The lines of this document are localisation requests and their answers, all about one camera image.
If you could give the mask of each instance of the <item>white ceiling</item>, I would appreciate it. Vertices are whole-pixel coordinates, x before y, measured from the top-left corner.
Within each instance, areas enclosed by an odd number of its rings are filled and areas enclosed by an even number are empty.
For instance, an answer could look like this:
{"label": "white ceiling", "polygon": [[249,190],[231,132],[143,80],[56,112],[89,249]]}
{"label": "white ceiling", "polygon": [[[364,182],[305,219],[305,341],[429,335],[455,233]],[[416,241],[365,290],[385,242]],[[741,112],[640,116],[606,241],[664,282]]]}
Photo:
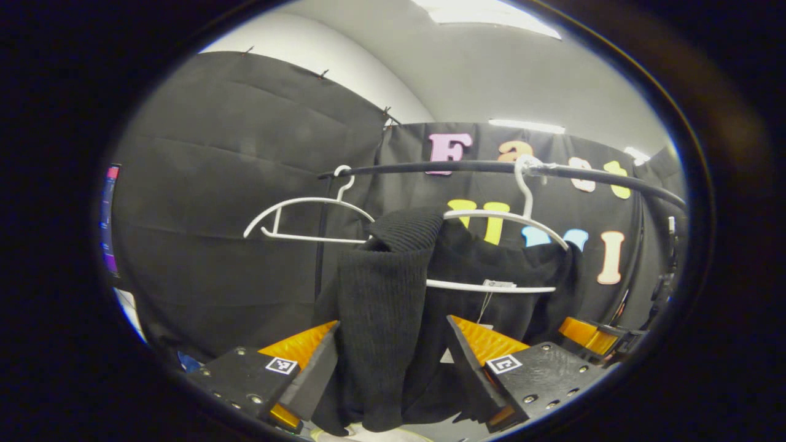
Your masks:
{"label": "white ceiling", "polygon": [[550,123],[648,155],[668,143],[633,86],[556,26],[562,41],[503,26],[439,25],[410,0],[299,0],[278,12],[316,20],[354,40],[437,121]]}

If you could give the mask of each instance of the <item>white plastic hanger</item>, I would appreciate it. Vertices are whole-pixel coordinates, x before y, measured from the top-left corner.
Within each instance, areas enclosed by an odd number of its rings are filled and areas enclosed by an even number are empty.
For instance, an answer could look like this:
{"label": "white plastic hanger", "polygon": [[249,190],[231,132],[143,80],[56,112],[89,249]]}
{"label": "white plastic hanger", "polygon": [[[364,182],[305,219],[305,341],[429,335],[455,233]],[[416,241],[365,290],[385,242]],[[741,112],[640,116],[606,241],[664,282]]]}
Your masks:
{"label": "white plastic hanger", "polygon": [[[516,223],[521,223],[527,226],[537,227],[540,230],[546,232],[551,238],[562,246],[563,249],[567,250],[567,242],[565,242],[560,235],[556,234],[554,230],[549,229],[548,227],[540,224],[537,221],[534,221],[532,216],[532,192],[530,188],[527,187],[527,184],[524,182],[523,172],[528,170],[530,166],[537,165],[540,163],[540,160],[531,156],[531,155],[522,155],[516,159],[516,165],[513,168],[513,174],[516,176],[516,183],[519,185],[519,189],[524,194],[524,214],[523,215],[516,215],[513,213],[508,212],[497,212],[494,210],[450,210],[445,212],[443,216],[444,219],[455,219],[455,218],[502,218],[507,219],[508,221],[513,221]],[[426,280],[427,287],[435,287],[440,289],[453,289],[453,290],[464,290],[467,292],[486,292],[486,293],[548,293],[553,292],[555,290],[554,287],[495,287],[491,285],[480,285],[480,284],[462,284],[460,282],[447,282],[447,281],[437,281],[435,279],[427,279]]]}
{"label": "white plastic hanger", "polygon": [[[339,172],[342,170],[349,170],[352,169],[349,166],[342,165],[336,168],[336,171],[333,172],[333,176],[338,176]],[[320,237],[307,237],[302,235],[289,235],[289,234],[280,234],[278,233],[278,221],[281,219],[281,208],[296,204],[296,203],[306,203],[306,202],[320,202],[320,203],[328,203],[328,204],[338,204],[343,205],[344,207],[351,208],[352,210],[360,213],[361,215],[365,216],[369,221],[372,223],[374,222],[374,218],[371,217],[368,213],[366,213],[363,209],[355,206],[353,204],[347,203],[342,201],[341,198],[343,197],[343,193],[345,190],[352,187],[354,184],[354,175],[350,177],[349,183],[346,186],[343,186],[339,189],[339,193],[336,196],[336,199],[330,198],[321,198],[321,197],[305,197],[305,198],[294,198],[291,200],[282,201],[271,208],[268,208],[266,211],[257,215],[248,227],[246,227],[245,232],[243,232],[243,238],[248,238],[248,235],[251,233],[254,226],[256,226],[260,221],[262,221],[266,216],[269,214],[276,212],[276,219],[273,221],[273,231],[268,231],[265,227],[262,227],[262,233],[266,236],[271,238],[284,238],[284,239],[296,239],[296,240],[303,240],[303,241],[322,241],[322,242],[340,242],[344,244],[363,244],[366,240],[358,240],[358,239],[342,239],[342,238],[320,238]]]}

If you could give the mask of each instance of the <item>hanger hook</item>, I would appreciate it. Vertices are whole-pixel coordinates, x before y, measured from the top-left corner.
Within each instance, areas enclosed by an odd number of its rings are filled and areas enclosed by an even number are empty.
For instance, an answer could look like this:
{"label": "hanger hook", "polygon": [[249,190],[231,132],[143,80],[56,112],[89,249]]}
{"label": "hanger hook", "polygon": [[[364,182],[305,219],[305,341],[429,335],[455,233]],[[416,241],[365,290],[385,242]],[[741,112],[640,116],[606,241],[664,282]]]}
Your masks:
{"label": "hanger hook", "polygon": [[532,191],[524,182],[524,175],[530,175],[530,168],[542,165],[543,163],[532,155],[522,155],[516,158],[513,166],[513,175],[516,177],[516,184],[519,185],[521,193],[524,194],[524,214],[526,219],[532,219]]}
{"label": "hanger hook", "polygon": [[[339,167],[336,168],[336,171],[333,172],[333,176],[338,176],[339,172],[341,172],[341,171],[350,171],[350,170],[352,170],[351,167],[347,166],[346,164],[342,164],[342,165],[340,165]],[[352,187],[353,184],[354,184],[354,175],[350,175],[349,183],[347,183],[345,186],[342,186],[339,189],[339,194],[336,197],[336,201],[341,201],[341,198],[343,197],[343,192],[345,190],[349,189],[350,187]]]}

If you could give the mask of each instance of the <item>black metal plate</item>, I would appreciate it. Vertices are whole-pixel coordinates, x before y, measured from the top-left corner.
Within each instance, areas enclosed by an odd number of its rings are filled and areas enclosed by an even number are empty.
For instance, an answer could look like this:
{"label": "black metal plate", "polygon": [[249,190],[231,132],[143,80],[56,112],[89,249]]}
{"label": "black metal plate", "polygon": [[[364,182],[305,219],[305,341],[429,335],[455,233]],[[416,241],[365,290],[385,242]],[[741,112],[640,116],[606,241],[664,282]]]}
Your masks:
{"label": "black metal plate", "polygon": [[487,361],[484,370],[530,419],[565,405],[604,373],[551,342]]}
{"label": "black metal plate", "polygon": [[453,330],[449,335],[448,349],[453,356],[465,394],[469,396],[468,404],[471,410],[466,411],[469,411],[473,420],[485,423],[501,411],[507,402],[486,377],[461,329],[450,316],[447,316],[447,322]]}
{"label": "black metal plate", "polygon": [[186,376],[217,400],[264,419],[299,372],[295,361],[238,347]]}
{"label": "black metal plate", "polygon": [[295,416],[305,421],[311,420],[319,400],[336,369],[338,352],[336,350],[336,330],[341,322],[328,330],[322,338],[303,372],[281,394],[279,402]]}

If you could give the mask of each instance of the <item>white wall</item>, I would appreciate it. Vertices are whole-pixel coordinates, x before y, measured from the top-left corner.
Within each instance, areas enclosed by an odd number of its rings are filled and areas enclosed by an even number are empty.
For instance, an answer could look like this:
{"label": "white wall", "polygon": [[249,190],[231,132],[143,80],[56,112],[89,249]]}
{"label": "white wall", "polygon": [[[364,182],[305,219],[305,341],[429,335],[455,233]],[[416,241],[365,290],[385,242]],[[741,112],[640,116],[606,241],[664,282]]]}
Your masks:
{"label": "white wall", "polygon": [[550,123],[650,156],[669,142],[638,90],[564,29],[559,41],[506,26],[441,25],[410,0],[298,0],[282,10],[362,45],[438,121]]}
{"label": "white wall", "polygon": [[371,101],[401,123],[425,123],[434,117],[412,91],[382,62],[348,37],[324,24],[286,13],[249,20],[201,52],[245,52],[277,58],[325,77]]}

